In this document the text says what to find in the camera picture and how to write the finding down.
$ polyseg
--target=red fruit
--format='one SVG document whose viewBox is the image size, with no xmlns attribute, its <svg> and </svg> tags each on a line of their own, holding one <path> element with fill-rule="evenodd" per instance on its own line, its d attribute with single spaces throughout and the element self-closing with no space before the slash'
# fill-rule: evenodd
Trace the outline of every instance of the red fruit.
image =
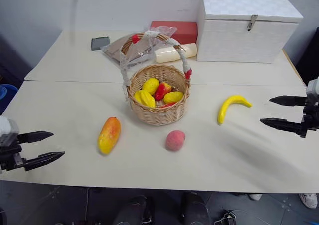
<svg viewBox="0 0 319 225">
<path fill-rule="evenodd" d="M 159 86 L 154 94 L 154 98 L 155 98 L 155 100 L 160 101 L 169 92 L 171 92 L 171 85 L 166 83 L 166 82 L 162 82 L 159 84 Z"/>
<path fill-rule="evenodd" d="M 185 138 L 186 136 L 183 131 L 172 131 L 167 136 L 166 148 L 172 151 L 179 151 L 184 145 Z"/>
<path fill-rule="evenodd" d="M 174 105 L 176 102 L 171 102 L 171 103 L 168 103 L 168 104 L 165 104 L 165 105 L 163 105 L 163 106 L 161 106 L 162 108 L 164 108 L 164 107 L 170 107 L 170 106 L 172 106 L 172 105 Z"/>
</svg>

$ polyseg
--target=shoe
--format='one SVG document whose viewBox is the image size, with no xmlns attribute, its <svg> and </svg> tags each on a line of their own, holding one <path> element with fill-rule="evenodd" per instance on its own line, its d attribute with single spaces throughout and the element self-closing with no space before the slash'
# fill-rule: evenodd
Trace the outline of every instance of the shoe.
<svg viewBox="0 0 319 225">
<path fill-rule="evenodd" d="M 299 194 L 299 197 L 307 208 L 315 209 L 317 207 L 317 194 Z"/>
<path fill-rule="evenodd" d="M 249 194 L 248 196 L 250 197 L 251 200 L 259 201 L 262 194 Z"/>
</svg>

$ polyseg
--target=blue container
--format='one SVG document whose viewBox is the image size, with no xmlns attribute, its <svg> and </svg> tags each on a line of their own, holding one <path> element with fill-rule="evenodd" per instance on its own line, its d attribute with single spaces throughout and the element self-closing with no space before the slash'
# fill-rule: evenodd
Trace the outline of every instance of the blue container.
<svg viewBox="0 0 319 225">
<path fill-rule="evenodd" d="M 0 84 L 0 114 L 7 108 L 18 88 L 11 84 Z"/>
</svg>

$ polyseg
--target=toy fruit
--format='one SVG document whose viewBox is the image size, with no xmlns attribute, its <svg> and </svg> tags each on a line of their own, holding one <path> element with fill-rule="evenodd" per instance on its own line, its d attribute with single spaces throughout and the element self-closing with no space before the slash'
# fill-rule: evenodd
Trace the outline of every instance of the toy fruit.
<svg viewBox="0 0 319 225">
<path fill-rule="evenodd" d="M 162 82 L 159 84 L 155 92 L 154 98 L 155 100 L 160 101 L 169 92 L 171 92 L 171 85 L 166 82 Z"/>
<path fill-rule="evenodd" d="M 155 99 L 146 90 L 140 90 L 142 104 L 148 107 L 155 107 Z"/>
<path fill-rule="evenodd" d="M 184 96 L 183 92 L 169 92 L 164 96 L 166 104 L 180 101 Z"/>
<path fill-rule="evenodd" d="M 164 108 L 164 107 L 170 107 L 170 106 L 174 105 L 175 103 L 176 103 L 176 102 L 171 102 L 171 103 L 162 105 L 161 107 L 162 107 L 162 108 Z"/>
<path fill-rule="evenodd" d="M 155 93 L 156 89 L 158 88 L 159 84 L 160 83 L 159 83 L 158 79 L 151 77 L 151 78 L 148 78 L 143 83 L 142 89 L 145 91 L 148 91 L 151 95 L 153 95 Z"/>
<path fill-rule="evenodd" d="M 115 117 L 110 117 L 105 122 L 98 138 L 98 147 L 102 154 L 109 154 L 121 133 L 121 124 Z"/>
<path fill-rule="evenodd" d="M 183 131 L 172 131 L 167 136 L 166 148 L 172 151 L 179 151 L 184 145 L 185 138 L 186 136 Z"/>
<path fill-rule="evenodd" d="M 142 99 L 141 99 L 140 91 L 141 91 L 141 90 L 138 90 L 138 91 L 136 91 L 136 92 L 134 93 L 134 98 L 135 98 L 135 100 L 137 100 L 139 103 L 142 104 Z"/>
<path fill-rule="evenodd" d="M 233 104 L 233 103 L 240 103 L 243 104 L 247 107 L 251 107 L 253 104 L 250 103 L 246 98 L 244 98 L 242 95 L 232 95 L 229 98 L 227 98 L 223 105 L 221 106 L 219 113 L 218 113 L 218 124 L 221 125 L 224 123 L 225 118 L 226 118 L 226 112 L 228 107 Z"/>
</svg>

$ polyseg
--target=red box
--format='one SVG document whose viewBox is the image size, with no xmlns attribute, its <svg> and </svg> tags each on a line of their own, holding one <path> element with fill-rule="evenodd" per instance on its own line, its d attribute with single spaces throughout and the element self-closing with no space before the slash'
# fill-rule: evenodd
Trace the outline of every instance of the red box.
<svg viewBox="0 0 319 225">
<path fill-rule="evenodd" d="M 153 21 L 151 27 L 177 27 L 176 33 L 172 36 L 180 44 L 196 43 L 197 23 L 196 22 L 174 22 L 174 21 Z"/>
</svg>

